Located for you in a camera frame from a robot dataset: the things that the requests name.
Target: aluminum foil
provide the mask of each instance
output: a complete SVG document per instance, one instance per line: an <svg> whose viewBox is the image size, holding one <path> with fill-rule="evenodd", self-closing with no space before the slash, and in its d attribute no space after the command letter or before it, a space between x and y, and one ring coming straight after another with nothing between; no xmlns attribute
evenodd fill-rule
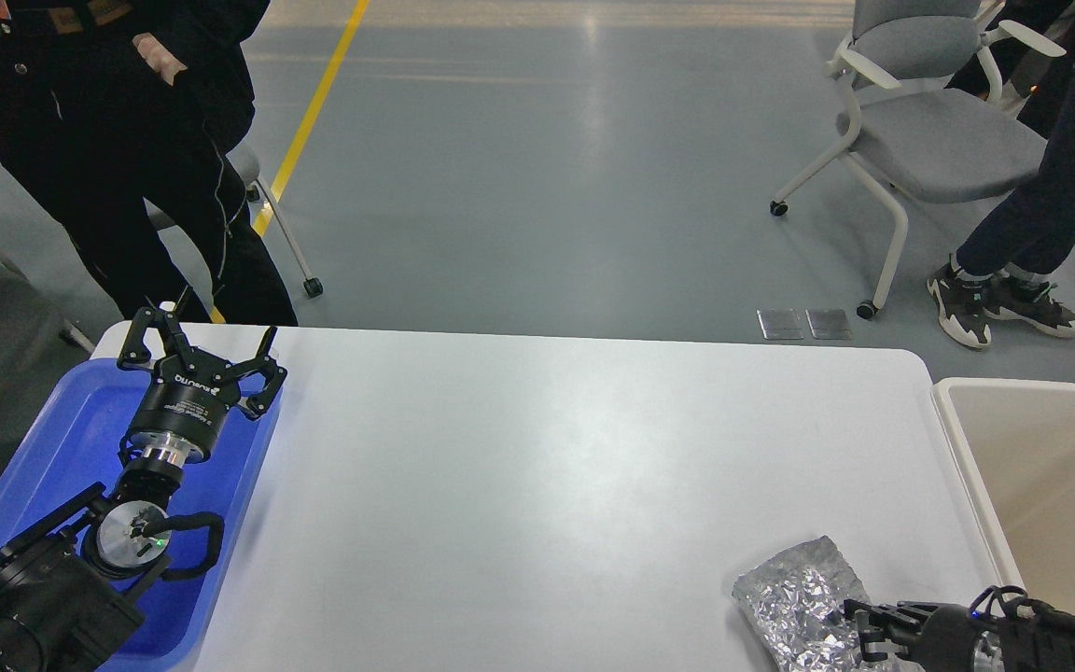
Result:
<svg viewBox="0 0 1075 672"><path fill-rule="evenodd" d="M782 672L837 672L860 667L857 631L842 613L846 598L871 600L828 537L769 558L737 578L732 596ZM912 672L921 668L891 656L872 669Z"/></svg>

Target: metal floor plate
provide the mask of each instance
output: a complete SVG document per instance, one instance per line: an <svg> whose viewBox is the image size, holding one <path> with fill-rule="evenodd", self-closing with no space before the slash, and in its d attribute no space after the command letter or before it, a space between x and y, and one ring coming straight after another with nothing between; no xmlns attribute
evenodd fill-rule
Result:
<svg viewBox="0 0 1075 672"><path fill-rule="evenodd" d="M768 341L801 341L803 329L799 328L799 315L793 309L758 309L758 321L762 325L762 335Z"/></svg>
<svg viewBox="0 0 1075 672"><path fill-rule="evenodd" d="M841 309L807 309L807 324L811 335L818 341L851 341L852 331L848 327L848 315Z"/></svg>

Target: black and white sneaker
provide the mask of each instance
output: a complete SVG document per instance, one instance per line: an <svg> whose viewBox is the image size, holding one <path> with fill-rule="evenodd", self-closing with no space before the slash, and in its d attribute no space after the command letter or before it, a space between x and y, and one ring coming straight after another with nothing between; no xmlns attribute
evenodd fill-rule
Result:
<svg viewBox="0 0 1075 672"><path fill-rule="evenodd" d="M951 264L943 264L927 280L927 294L931 294L938 309L940 328L952 341L975 351L984 351L990 344L989 324L981 312L988 290L985 281L959 280L951 272Z"/></svg>
<svg viewBox="0 0 1075 672"><path fill-rule="evenodd" d="M1075 312L1064 303L1050 298L1057 286L1050 282L1029 288L1015 276L993 276L993 286L986 302L987 317L994 319L1021 319L1049 337L1075 337Z"/></svg>

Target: blue tray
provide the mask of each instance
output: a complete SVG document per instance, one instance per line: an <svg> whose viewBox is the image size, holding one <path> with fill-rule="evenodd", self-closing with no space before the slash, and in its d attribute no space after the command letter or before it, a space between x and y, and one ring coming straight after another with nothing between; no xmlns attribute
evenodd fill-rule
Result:
<svg viewBox="0 0 1075 672"><path fill-rule="evenodd" d="M115 361L106 358L78 364L60 380L0 477L0 546L87 485L99 481L106 485L106 492L114 488L123 473L116 457L118 440L135 415L149 380L144 371L119 371ZM100 669L166 671L200 641L223 586L277 413L280 403L273 403L263 418L250 421L233 410L212 458L187 464L170 514L213 511L223 516L226 535L218 563L191 582L160 582L145 592L138 601L145 624ZM204 549L204 531L176 532L168 546L175 569L196 566Z"/></svg>

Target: white desk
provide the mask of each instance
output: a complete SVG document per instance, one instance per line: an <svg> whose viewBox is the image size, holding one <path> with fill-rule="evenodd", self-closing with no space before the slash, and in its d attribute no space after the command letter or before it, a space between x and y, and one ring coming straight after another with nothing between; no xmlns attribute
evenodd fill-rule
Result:
<svg viewBox="0 0 1075 672"><path fill-rule="evenodd" d="M240 360L261 330L187 332ZM320 329L274 347L285 405L198 672L769 671L732 583L825 533L878 601L998 582L908 353Z"/></svg>

